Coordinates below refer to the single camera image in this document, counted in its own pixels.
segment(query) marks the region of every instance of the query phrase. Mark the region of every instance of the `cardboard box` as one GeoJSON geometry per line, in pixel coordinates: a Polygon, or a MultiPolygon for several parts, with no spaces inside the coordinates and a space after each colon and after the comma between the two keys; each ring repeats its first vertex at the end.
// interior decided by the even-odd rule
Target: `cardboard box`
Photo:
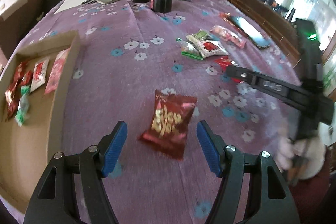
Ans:
{"type": "Polygon", "coordinates": [[[65,101],[80,48],[77,31],[70,31],[20,48],[0,78],[0,195],[25,213],[31,195],[51,157],[60,151],[65,101]],[[70,47],[57,90],[44,95],[56,55],[70,47]],[[29,118],[19,127],[14,117],[6,121],[5,91],[16,67],[29,60],[25,71],[49,56],[46,83],[29,94],[29,118]]]}

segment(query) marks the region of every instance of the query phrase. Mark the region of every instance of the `green snack packet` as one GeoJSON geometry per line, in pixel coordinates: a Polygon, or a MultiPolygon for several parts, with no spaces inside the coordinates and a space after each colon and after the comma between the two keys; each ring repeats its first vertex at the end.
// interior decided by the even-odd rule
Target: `green snack packet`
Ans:
{"type": "Polygon", "coordinates": [[[199,32],[193,34],[193,36],[199,41],[206,40],[208,35],[208,32],[204,30],[199,30],[199,32]]]}
{"type": "Polygon", "coordinates": [[[200,52],[194,47],[193,44],[182,40],[181,38],[176,39],[177,42],[181,45],[181,54],[193,59],[203,60],[204,58],[200,52]]]}
{"type": "Polygon", "coordinates": [[[29,109],[29,101],[28,101],[29,92],[30,92],[29,85],[23,85],[21,87],[22,97],[19,101],[19,108],[15,116],[15,121],[18,123],[19,126],[22,126],[24,121],[26,120],[25,116],[29,109]]]}

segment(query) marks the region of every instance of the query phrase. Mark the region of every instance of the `metal screw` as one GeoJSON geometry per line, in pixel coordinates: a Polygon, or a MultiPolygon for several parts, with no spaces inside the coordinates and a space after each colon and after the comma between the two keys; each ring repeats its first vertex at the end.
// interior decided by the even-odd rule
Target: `metal screw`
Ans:
{"type": "Polygon", "coordinates": [[[89,148],[88,148],[89,152],[96,152],[98,150],[98,147],[96,145],[91,145],[89,148]]]}
{"type": "Polygon", "coordinates": [[[228,146],[226,147],[226,150],[227,150],[227,151],[230,151],[230,152],[234,152],[234,151],[236,151],[236,148],[235,148],[233,145],[228,145],[228,146]]]}
{"type": "Polygon", "coordinates": [[[56,158],[56,159],[60,159],[60,158],[62,158],[63,157],[63,153],[62,152],[57,152],[57,153],[55,153],[55,155],[54,155],[54,158],[56,158]]]}
{"type": "Polygon", "coordinates": [[[263,151],[263,152],[261,152],[261,155],[262,155],[264,158],[269,158],[269,157],[270,157],[270,154],[269,154],[267,151],[263,151]]]}

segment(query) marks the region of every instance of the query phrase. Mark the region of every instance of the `white paper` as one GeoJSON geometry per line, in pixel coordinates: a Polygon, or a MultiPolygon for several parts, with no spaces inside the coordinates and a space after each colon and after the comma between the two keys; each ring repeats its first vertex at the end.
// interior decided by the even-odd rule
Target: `white paper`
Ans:
{"type": "Polygon", "coordinates": [[[61,7],[58,8],[58,10],[54,13],[54,15],[61,11],[82,5],[82,2],[84,1],[86,0],[64,0],[63,4],[61,5],[61,7]]]}

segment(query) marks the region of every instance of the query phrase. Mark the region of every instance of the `table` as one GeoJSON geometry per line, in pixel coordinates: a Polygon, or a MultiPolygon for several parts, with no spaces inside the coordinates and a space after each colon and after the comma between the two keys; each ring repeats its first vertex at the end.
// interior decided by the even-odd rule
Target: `table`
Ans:
{"type": "MultiPolygon", "coordinates": [[[[182,56],[176,38],[185,39],[214,25],[234,31],[219,18],[219,12],[243,16],[267,34],[226,0],[174,0],[167,14],[120,0],[53,15],[60,5],[19,47],[74,29],[83,38],[68,89],[62,150],[66,155],[80,153],[109,134],[118,120],[125,121],[127,140],[115,170],[104,180],[120,223],[203,224],[221,180],[206,163],[196,137],[197,122],[206,120],[215,134],[242,152],[273,154],[277,128],[291,109],[245,83],[233,82],[214,63],[219,56],[203,61],[182,56]],[[183,161],[168,159],[137,140],[150,126],[155,89],[198,98],[183,161]]],[[[242,50],[222,44],[240,66],[299,84],[292,65],[274,42],[265,50],[249,41],[242,50]]],[[[89,222],[78,175],[75,182],[82,221],[89,222]]],[[[243,200],[247,185],[244,179],[243,200]]],[[[243,212],[240,206],[237,219],[243,212]]]]}

